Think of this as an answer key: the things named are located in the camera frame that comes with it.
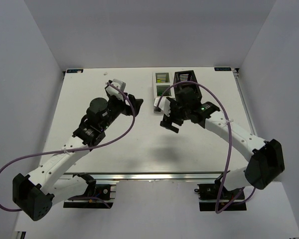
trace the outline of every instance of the purple cable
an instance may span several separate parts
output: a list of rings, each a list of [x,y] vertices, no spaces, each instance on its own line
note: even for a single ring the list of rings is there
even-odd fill
[[[90,200],[90,199],[94,199],[94,200],[99,200],[101,201],[107,208],[111,208],[103,199],[100,199],[98,197],[80,197],[80,196],[75,196],[72,198],[69,198],[69,200]]]
[[[121,91],[119,88],[111,85],[109,82],[107,82],[107,85],[114,88],[115,90],[117,90],[123,97],[124,99],[129,103],[129,105],[131,106],[131,109],[132,109],[132,115],[133,115],[133,120],[132,120],[132,123],[131,123],[131,126],[128,128],[128,130],[126,130],[125,133],[123,133],[121,136],[107,142],[107,143],[104,143],[104,144],[101,144],[101,145],[97,145],[97,146],[93,146],[93,147],[88,147],[88,148],[72,148],[72,149],[66,149],[68,152],[70,153],[73,153],[73,152],[77,152],[77,151],[83,151],[83,150],[92,150],[92,149],[96,149],[96,148],[101,148],[101,147],[104,147],[104,146],[107,146],[111,143],[114,143],[116,141],[118,141],[119,139],[123,138],[125,135],[127,135],[132,127],[134,126],[134,123],[135,123],[135,117],[136,117],[136,114],[135,114],[135,110],[132,106],[132,103],[131,101],[129,100],[129,98],[124,94],[123,91]],[[2,173],[2,171],[4,171],[8,166],[10,166],[11,164],[15,163],[15,162],[18,162],[22,159],[25,159],[25,158],[32,158],[32,157],[37,157],[37,156],[43,156],[43,155],[48,155],[48,154],[60,154],[60,153],[64,153],[64,150],[56,150],[56,151],[50,151],[50,152],[43,152],[43,153],[34,153],[34,154],[29,154],[29,155],[26,155],[26,156],[22,156],[22,157],[19,157],[19,158],[16,158],[14,160],[12,160],[11,162],[7,163],[5,166],[3,166],[1,169],[0,169],[0,174]],[[6,208],[5,206],[3,206],[1,203],[0,203],[0,208],[2,210],[5,210],[7,212],[20,212],[22,211],[21,209],[10,209],[10,208]]]
[[[243,204],[243,203],[247,202],[247,201],[248,201],[249,199],[251,199],[251,197],[254,195],[255,191],[256,191],[256,188],[253,189],[253,191],[252,191],[251,194],[248,196],[248,198],[246,198],[246,199],[245,199],[244,201],[242,201],[242,202],[235,203],[234,205],[239,205],[239,204]]]
[[[209,90],[207,89],[205,86],[197,83],[197,82],[193,82],[193,81],[181,81],[181,82],[177,82],[173,85],[171,85],[170,87],[168,87],[163,93],[162,95],[160,96],[159,100],[158,100],[158,103],[157,103],[157,106],[159,106],[160,104],[160,101],[162,100],[163,98],[163,95],[168,91],[170,90],[172,87],[175,87],[177,85],[181,85],[181,84],[194,84],[194,85],[197,85],[201,88],[203,88],[204,90],[206,90],[216,101],[217,103],[219,104],[220,108],[222,109],[223,113],[224,113],[224,116],[225,116],[225,119],[227,120],[227,126],[228,126],[228,134],[229,134],[229,140],[228,140],[228,143],[229,143],[229,147],[228,147],[228,154],[227,154],[227,160],[226,160],[226,165],[225,165],[225,169],[224,169],[224,174],[223,174],[223,178],[221,180],[221,183],[220,183],[220,187],[219,187],[219,190],[218,190],[218,194],[217,194],[217,200],[216,200],[216,206],[215,206],[215,212],[217,214],[223,212],[226,208],[228,208],[239,196],[240,194],[243,192],[244,188],[240,189],[240,191],[238,192],[238,194],[232,199],[230,200],[224,207],[222,207],[220,210],[218,210],[218,207],[219,207],[219,201],[220,201],[220,197],[221,197],[221,192],[224,188],[224,183],[225,183],[225,180],[226,180],[226,175],[227,175],[227,171],[228,171],[228,167],[229,167],[229,162],[230,162],[230,156],[231,156],[231,148],[232,148],[232,145],[233,145],[233,139],[232,139],[232,131],[231,131],[231,126],[230,126],[230,122],[229,122],[229,118],[228,118],[228,115],[227,115],[227,112],[224,108],[224,106],[222,105],[222,103],[219,101],[219,99]]]

